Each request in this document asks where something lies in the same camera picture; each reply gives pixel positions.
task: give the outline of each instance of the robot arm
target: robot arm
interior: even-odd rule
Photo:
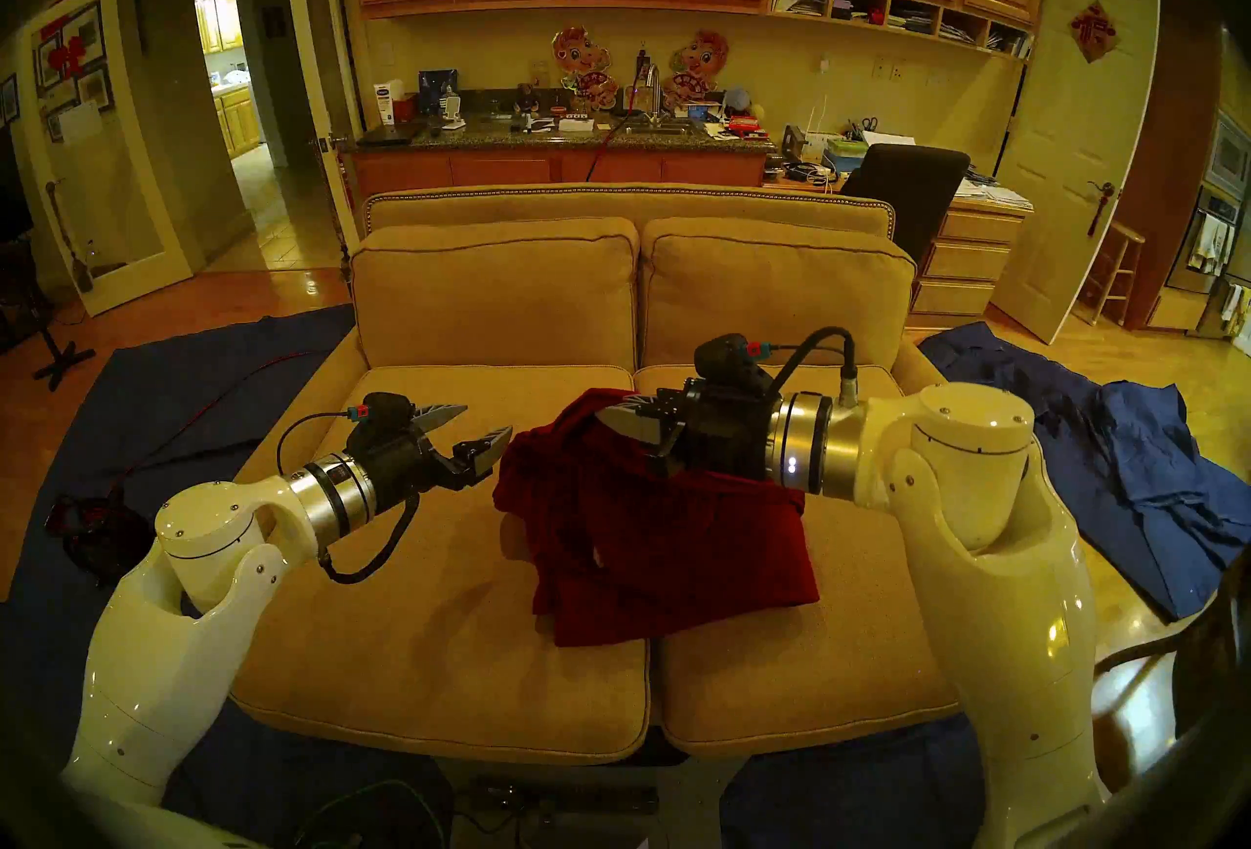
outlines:
[[[156,541],[118,584],[91,635],[65,783],[158,805],[170,773],[221,710],[256,621],[289,570],[317,559],[338,583],[363,579],[390,555],[422,493],[464,489],[490,475],[512,429],[459,443],[450,458],[427,438],[464,410],[418,409],[400,395],[374,393],[352,410],[359,424],[343,451],[251,485],[204,483],[161,506]],[[337,573],[327,548],[402,503],[405,511],[379,556],[358,574]],[[184,615],[184,591],[199,618]]]
[[[831,334],[837,400],[781,394]],[[1072,515],[1047,479],[1033,411],[993,388],[946,384],[857,400],[854,350],[814,333],[782,373],[768,345],[702,345],[682,390],[599,416],[654,445],[658,471],[708,469],[889,511],[929,645],[977,731],[982,846],[1047,844],[1102,805],[1091,729],[1095,601]]]

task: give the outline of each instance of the back cushion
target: back cushion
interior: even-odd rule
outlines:
[[[370,368],[633,370],[637,260],[620,218],[379,230],[352,259],[360,344]]]
[[[881,236],[761,220],[654,220],[643,228],[642,364],[689,364],[721,334],[798,344],[837,324],[856,363],[889,368],[899,350],[916,265]],[[839,348],[837,339],[827,341]],[[781,364],[776,354],[771,364]],[[833,364],[838,353],[813,353]]]

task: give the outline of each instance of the wooden floor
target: wooden floor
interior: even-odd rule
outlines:
[[[21,549],[26,521],[44,474],[65,430],[109,355],[118,348],[251,321],[270,315],[342,304],[348,291],[338,271],[204,274],[116,308],[78,326],[56,325],[59,343],[95,348],[96,358],[79,365],[50,394],[31,371],[48,353],[39,339],[0,355],[0,599]],[[1251,358],[1228,343],[1175,335],[1130,334],[1106,321],[1097,328],[1070,319],[1050,348],[991,309],[988,321],[1003,339],[1052,358],[1087,378],[1147,385],[1176,383],[1190,406],[1190,428],[1207,458],[1242,478],[1251,471]],[[76,320],[68,308],[61,320]],[[1153,639],[1165,625],[1093,549],[1087,561],[1095,584],[1100,656]],[[1171,658],[1127,664],[1096,685],[1096,736],[1100,771],[1120,788],[1172,743]]]

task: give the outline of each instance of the tile floor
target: tile floor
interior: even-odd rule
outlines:
[[[214,258],[206,273],[339,266],[329,193],[314,160],[275,169],[261,144],[231,165],[255,230]]]

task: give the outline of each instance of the couch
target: couch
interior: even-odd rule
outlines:
[[[797,343],[831,323],[856,335],[861,393],[942,378],[903,339],[913,261],[886,204],[723,188],[484,188],[369,201],[353,256],[357,328],[239,474],[275,471],[296,418],[372,390],[469,411],[452,443],[549,423],[584,389],[653,393],[694,374],[697,344],[728,331]],[[796,389],[838,393],[839,355]],[[345,419],[310,421],[288,469],[342,448]],[[334,544],[353,570],[399,510]],[[390,561],[332,584],[289,575],[233,688],[258,720],[300,734],[477,760],[610,763],[651,725],[679,749],[747,755],[838,741],[958,710],[938,671],[898,524],[809,498],[804,528],[821,601],[686,630],[657,643],[558,649],[530,611],[535,574],[490,481],[423,496]]]

